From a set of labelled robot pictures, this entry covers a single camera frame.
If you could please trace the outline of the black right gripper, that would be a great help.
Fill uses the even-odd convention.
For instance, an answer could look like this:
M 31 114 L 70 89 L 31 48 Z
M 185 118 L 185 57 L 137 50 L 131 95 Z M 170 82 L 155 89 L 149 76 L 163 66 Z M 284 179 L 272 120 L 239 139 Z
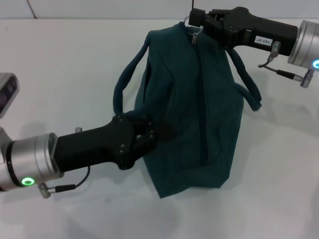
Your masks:
M 209 12 L 193 8 L 188 24 L 203 26 L 204 33 L 221 46 L 249 46 L 271 51 L 274 42 L 281 44 L 279 54 L 289 56 L 297 40 L 298 27 L 252 15 L 244 7 Z

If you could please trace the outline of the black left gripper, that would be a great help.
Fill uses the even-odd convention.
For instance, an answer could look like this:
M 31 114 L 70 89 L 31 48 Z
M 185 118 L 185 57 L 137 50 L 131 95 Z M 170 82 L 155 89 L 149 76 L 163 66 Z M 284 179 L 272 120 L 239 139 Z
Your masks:
M 56 163 L 61 172 L 104 162 L 127 170 L 155 149 L 157 139 L 174 138 L 175 129 L 170 123 L 117 115 L 105 126 L 59 137 Z

